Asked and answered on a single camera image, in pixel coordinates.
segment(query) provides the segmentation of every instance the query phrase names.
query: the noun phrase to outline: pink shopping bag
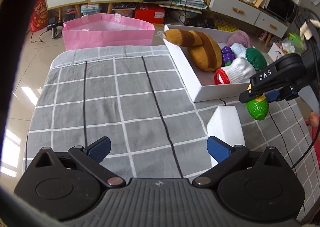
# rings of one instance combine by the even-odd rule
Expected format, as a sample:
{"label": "pink shopping bag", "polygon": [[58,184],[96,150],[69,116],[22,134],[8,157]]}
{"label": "pink shopping bag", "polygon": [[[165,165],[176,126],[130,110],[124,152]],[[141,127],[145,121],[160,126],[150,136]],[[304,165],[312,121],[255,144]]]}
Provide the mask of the pink shopping bag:
{"label": "pink shopping bag", "polygon": [[65,22],[62,35],[67,50],[115,46],[151,45],[153,24],[114,14],[85,15]]}

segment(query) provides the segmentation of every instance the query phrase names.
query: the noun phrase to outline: gray checkered tablecloth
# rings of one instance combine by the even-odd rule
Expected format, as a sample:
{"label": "gray checkered tablecloth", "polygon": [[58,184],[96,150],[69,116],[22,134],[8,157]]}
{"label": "gray checkered tablecloth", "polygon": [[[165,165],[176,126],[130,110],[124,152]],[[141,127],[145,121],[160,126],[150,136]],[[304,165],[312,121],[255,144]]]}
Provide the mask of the gray checkered tablecloth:
{"label": "gray checkered tablecloth", "polygon": [[[166,46],[111,46],[70,50],[53,62],[34,110],[28,133],[27,165],[43,146],[56,152],[84,145],[83,86],[88,144],[102,136],[111,139],[111,153],[101,165],[126,181],[131,177],[179,177],[172,150],[151,92],[144,56],[160,110],[183,175],[190,180],[211,168],[206,149],[206,125],[222,100],[193,103]],[[234,105],[246,146],[263,151],[276,146],[292,165],[284,142],[270,116],[255,121],[238,97],[223,99]],[[270,104],[270,112],[295,163],[311,143],[296,102]],[[314,149],[297,166],[305,190],[308,213],[320,195],[319,167]]]}

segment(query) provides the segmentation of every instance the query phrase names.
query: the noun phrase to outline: wooden leg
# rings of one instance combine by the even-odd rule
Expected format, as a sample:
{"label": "wooden leg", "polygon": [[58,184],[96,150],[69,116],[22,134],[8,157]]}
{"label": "wooden leg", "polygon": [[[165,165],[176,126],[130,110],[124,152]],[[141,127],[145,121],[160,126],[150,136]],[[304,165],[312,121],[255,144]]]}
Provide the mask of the wooden leg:
{"label": "wooden leg", "polygon": [[59,8],[59,22],[62,22],[62,7]]}
{"label": "wooden leg", "polygon": [[268,43],[269,43],[270,40],[271,40],[271,36],[272,36],[272,34],[271,34],[271,33],[268,33],[268,37],[267,37],[267,40],[266,40],[266,43],[264,44],[264,46],[267,46],[267,45],[268,45]]}
{"label": "wooden leg", "polygon": [[111,12],[112,12],[112,8],[113,8],[113,3],[109,3],[108,4],[108,14],[111,14]]}
{"label": "wooden leg", "polygon": [[75,7],[76,7],[76,11],[77,11],[78,16],[81,17],[82,13],[81,13],[81,10],[80,10],[80,5],[75,4]]}

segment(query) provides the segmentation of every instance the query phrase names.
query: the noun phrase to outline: green corn toy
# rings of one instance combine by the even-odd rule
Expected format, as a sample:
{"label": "green corn toy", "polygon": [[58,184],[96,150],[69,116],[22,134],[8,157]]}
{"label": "green corn toy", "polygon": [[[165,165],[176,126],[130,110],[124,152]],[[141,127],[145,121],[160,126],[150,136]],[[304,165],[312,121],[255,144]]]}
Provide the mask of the green corn toy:
{"label": "green corn toy", "polygon": [[264,94],[246,103],[247,110],[255,120],[264,120],[269,112],[269,103]]}

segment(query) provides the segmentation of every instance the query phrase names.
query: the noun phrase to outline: green plush toy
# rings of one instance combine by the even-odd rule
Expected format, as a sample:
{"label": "green plush toy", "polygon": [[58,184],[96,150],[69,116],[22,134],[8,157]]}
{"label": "green plush toy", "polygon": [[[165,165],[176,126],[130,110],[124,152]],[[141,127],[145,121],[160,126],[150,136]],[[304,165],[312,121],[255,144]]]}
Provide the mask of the green plush toy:
{"label": "green plush toy", "polygon": [[263,70],[268,66],[267,61],[263,57],[262,53],[255,48],[248,48],[245,56],[247,61],[255,68],[256,71]]}

